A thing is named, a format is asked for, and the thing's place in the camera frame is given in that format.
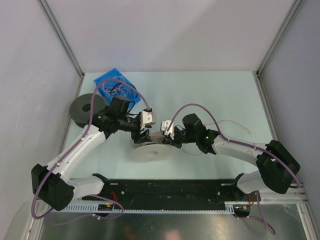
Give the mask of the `blue plastic bin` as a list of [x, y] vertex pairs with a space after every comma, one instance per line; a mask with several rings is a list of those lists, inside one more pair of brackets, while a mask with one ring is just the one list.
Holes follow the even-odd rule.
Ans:
[[128, 110], [130, 111], [135, 104], [141, 101], [141, 97], [130, 87], [125, 84], [136, 88], [117, 68], [113, 68], [107, 73], [96, 78], [93, 82], [96, 86], [105, 79], [113, 79], [109, 82], [104, 82], [98, 89], [100, 95], [104, 98], [105, 102], [109, 105], [113, 97], [120, 96], [130, 100]]

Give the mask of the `light grey cable spool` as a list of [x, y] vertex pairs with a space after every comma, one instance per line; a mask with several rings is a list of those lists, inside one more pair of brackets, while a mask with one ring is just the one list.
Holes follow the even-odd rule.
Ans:
[[171, 145], [163, 144], [162, 141], [165, 136], [161, 131], [151, 131], [151, 142], [134, 143], [130, 141], [133, 148], [131, 156], [138, 162], [155, 162], [167, 160], [174, 155], [174, 147]]

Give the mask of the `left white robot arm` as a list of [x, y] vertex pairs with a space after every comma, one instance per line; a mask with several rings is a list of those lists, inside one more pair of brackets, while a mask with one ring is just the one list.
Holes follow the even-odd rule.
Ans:
[[53, 210], [63, 210], [72, 200], [95, 195], [100, 200], [110, 196], [107, 178], [94, 173], [87, 178], [73, 179], [72, 174], [95, 148], [117, 131], [129, 132], [135, 143], [151, 141], [148, 128], [155, 124], [151, 108], [131, 115], [130, 101], [121, 96], [106, 105], [101, 97], [89, 106], [87, 116], [76, 117], [85, 105], [78, 97], [70, 106], [69, 114], [83, 131], [76, 140], [48, 164], [36, 164], [31, 170], [32, 191], [36, 199], [48, 204]]

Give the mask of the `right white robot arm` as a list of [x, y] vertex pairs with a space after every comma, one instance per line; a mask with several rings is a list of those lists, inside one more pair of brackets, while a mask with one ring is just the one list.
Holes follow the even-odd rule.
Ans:
[[248, 194], [263, 189], [285, 194], [292, 188], [301, 167], [279, 141], [254, 143], [223, 137], [217, 130], [207, 129], [194, 113], [186, 115], [182, 122], [184, 127], [178, 128], [171, 120], [162, 121], [163, 144], [179, 149], [183, 144], [196, 144], [204, 154], [233, 157], [258, 168], [236, 177], [230, 188], [235, 200], [242, 201]]

